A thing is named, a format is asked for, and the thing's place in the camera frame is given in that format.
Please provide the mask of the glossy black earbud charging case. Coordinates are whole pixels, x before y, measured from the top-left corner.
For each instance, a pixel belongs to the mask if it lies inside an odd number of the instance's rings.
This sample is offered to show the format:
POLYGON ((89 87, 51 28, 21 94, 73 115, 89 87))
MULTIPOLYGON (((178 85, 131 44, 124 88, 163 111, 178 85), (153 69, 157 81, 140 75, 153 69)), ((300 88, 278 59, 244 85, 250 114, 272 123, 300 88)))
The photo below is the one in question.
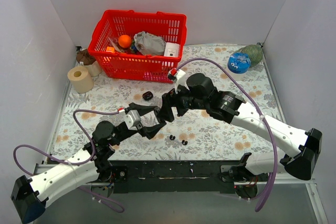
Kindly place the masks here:
POLYGON ((145 101, 149 101, 153 98, 153 93, 151 91, 147 91, 147 92, 142 94, 142 98, 145 101))

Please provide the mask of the plastic-wrapped black earbud case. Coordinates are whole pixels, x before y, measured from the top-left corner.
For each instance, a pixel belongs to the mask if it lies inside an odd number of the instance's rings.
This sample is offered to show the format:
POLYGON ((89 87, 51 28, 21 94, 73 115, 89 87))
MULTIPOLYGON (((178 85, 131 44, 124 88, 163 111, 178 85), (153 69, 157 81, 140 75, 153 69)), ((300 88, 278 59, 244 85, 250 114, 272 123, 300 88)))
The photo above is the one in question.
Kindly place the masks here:
POLYGON ((157 118, 160 117, 160 108, 155 108, 153 112, 154 112, 154 115, 155 115, 157 118))

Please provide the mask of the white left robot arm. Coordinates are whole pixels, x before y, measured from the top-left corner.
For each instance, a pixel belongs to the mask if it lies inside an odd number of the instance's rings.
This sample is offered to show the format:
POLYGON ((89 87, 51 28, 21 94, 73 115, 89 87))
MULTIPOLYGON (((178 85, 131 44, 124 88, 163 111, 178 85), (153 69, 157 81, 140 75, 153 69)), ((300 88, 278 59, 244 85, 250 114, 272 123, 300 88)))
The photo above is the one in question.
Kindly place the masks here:
POLYGON ((15 180, 11 200, 22 223, 38 219, 55 200, 70 191, 96 180, 108 181, 113 175, 110 156, 115 153, 113 146, 135 134, 152 139, 166 122, 158 119, 154 126, 143 126, 141 117, 147 113, 159 113, 158 106, 130 103, 117 113, 124 117, 119 125, 101 121, 89 135, 89 142, 66 160, 59 160, 51 169, 33 175, 26 172, 15 180))

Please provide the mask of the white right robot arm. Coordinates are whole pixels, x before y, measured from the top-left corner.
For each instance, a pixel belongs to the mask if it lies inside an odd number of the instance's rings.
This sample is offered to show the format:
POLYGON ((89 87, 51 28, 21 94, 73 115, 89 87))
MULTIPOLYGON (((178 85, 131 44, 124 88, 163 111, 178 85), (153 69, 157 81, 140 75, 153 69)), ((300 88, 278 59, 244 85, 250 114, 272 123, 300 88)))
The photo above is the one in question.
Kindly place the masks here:
POLYGON ((173 122, 173 108, 178 116, 188 110, 205 110, 219 121, 244 128, 269 142, 275 142, 280 153, 244 154, 237 166, 224 174, 233 181, 251 180, 254 176, 270 173, 277 164, 281 171, 300 180, 310 180, 321 153, 322 132, 312 128, 297 129, 268 115, 260 115, 257 109, 242 97, 230 91, 219 91, 209 77, 196 73, 185 76, 182 70, 171 70, 167 77, 174 88, 162 95, 162 107, 158 118, 173 122))

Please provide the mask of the floral patterned table mat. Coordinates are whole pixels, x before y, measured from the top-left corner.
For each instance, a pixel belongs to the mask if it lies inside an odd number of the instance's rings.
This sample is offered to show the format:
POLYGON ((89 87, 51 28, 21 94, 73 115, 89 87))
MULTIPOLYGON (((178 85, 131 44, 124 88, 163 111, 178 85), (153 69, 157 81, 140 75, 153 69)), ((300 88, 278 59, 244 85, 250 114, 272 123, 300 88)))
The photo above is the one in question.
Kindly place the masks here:
MULTIPOLYGON (((187 75, 203 73, 210 77, 219 90, 238 95, 247 92, 262 112, 282 119, 278 102, 263 63, 249 70, 244 78, 232 83, 221 71, 236 45, 185 46, 182 62, 187 75)), ((171 90, 168 83, 112 79, 104 73, 94 78, 94 87, 87 93, 70 90, 59 128, 51 144, 50 153, 67 159, 88 142, 96 125, 107 120, 114 125, 122 122, 114 112, 129 103, 161 105, 162 94, 171 90), (153 98, 145 101, 142 94, 151 91, 153 98)), ((183 117, 168 123, 158 134, 147 139, 139 135, 115 147, 113 160, 234 160, 244 153, 270 152, 272 146, 259 136, 212 119, 205 111, 190 110, 183 117)))

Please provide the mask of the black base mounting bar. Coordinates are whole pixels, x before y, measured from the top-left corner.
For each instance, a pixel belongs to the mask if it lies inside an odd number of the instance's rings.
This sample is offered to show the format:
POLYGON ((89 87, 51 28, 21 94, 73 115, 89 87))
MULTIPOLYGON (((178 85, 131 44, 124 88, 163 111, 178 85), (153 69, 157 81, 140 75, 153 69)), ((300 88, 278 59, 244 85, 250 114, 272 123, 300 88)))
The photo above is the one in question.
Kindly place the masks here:
POLYGON ((234 194, 229 170, 238 161, 110 161, 92 183, 110 185, 115 194, 151 192, 218 192, 234 194))

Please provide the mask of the blue-lidded white container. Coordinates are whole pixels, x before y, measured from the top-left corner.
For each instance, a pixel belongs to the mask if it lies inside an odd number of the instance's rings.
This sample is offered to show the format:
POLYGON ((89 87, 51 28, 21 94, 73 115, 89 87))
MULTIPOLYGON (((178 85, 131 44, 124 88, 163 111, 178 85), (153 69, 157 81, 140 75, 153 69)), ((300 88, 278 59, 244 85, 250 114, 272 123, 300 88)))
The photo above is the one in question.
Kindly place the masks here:
POLYGON ((235 52, 230 55, 227 63, 227 71, 236 81, 242 80, 250 68, 249 56, 242 52, 235 52))

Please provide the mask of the white small box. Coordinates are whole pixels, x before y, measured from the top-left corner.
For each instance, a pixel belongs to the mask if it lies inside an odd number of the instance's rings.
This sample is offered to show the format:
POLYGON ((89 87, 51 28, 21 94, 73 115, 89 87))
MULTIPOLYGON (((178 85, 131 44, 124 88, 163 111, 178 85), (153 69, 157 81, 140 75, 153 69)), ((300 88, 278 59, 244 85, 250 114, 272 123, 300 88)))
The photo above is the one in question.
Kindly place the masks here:
POLYGON ((165 44, 165 51, 163 56, 177 58, 179 56, 179 51, 180 51, 179 44, 167 42, 165 44))

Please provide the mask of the red plastic shopping basket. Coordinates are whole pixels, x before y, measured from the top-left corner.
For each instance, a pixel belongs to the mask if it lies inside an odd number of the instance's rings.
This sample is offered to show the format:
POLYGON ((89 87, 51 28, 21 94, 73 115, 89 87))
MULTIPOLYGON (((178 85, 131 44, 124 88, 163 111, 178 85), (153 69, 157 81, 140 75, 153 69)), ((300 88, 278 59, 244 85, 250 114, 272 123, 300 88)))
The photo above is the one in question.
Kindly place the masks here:
POLYGON ((88 52, 110 78, 169 83, 168 72, 182 60, 186 42, 187 17, 175 13, 141 13, 133 10, 107 10, 97 23, 88 52), (111 39, 121 35, 133 37, 145 31, 165 42, 179 44, 176 57, 107 52, 111 39))

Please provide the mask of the crumpled grey plastic bag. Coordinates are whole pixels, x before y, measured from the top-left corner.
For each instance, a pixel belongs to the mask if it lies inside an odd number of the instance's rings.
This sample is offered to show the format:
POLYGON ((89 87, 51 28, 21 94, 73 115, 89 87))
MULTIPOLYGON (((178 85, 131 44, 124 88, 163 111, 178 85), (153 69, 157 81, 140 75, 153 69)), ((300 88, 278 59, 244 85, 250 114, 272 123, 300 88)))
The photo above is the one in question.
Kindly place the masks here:
POLYGON ((134 35, 134 45, 142 55, 162 56, 165 51, 165 40, 154 34, 141 31, 134 35))

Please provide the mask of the green avocado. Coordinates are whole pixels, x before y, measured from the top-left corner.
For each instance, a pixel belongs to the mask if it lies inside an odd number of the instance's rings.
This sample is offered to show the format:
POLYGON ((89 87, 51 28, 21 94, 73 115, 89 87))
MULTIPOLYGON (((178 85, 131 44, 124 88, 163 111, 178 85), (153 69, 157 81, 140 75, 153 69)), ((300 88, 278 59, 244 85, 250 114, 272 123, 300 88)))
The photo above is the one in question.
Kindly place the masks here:
POLYGON ((247 54, 251 61, 251 67, 259 64, 263 59, 263 51, 260 45, 247 45, 243 48, 236 50, 236 52, 247 54))

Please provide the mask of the orange small box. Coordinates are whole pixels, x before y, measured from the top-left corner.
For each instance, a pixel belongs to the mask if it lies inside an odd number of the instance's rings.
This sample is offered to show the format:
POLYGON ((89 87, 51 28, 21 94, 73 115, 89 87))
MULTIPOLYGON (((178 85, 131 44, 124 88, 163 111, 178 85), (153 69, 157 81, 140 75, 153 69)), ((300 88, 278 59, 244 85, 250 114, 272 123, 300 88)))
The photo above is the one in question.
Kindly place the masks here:
POLYGON ((106 52, 115 53, 115 48, 114 47, 107 47, 106 52))

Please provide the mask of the orange fruit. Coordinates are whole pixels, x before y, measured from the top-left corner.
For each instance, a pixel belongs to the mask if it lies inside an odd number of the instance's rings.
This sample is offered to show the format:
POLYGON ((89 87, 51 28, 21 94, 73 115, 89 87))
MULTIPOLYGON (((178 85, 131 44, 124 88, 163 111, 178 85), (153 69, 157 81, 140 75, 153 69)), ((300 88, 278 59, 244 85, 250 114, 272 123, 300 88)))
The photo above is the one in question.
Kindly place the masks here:
POLYGON ((118 38, 118 44, 122 48, 129 48, 132 44, 132 38, 129 35, 121 35, 118 38))

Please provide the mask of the beige paper roll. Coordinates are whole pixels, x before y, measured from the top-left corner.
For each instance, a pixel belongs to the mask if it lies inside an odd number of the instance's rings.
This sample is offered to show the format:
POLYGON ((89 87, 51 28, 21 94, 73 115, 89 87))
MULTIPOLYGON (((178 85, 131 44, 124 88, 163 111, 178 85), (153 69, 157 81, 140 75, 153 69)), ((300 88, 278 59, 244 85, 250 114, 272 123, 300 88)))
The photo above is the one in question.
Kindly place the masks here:
POLYGON ((94 86, 94 81, 88 69, 84 66, 72 68, 69 70, 67 77, 74 90, 79 94, 90 91, 94 86))

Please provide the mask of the clear snack packet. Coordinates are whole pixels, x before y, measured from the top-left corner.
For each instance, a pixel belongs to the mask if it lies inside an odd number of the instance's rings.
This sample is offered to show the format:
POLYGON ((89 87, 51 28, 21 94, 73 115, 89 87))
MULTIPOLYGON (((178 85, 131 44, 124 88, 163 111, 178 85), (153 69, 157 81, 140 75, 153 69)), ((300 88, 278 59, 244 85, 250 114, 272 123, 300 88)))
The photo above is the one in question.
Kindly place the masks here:
POLYGON ((130 48, 123 48, 119 45, 118 39, 115 37, 108 37, 108 43, 110 47, 113 47, 115 51, 120 53, 130 53, 130 48))

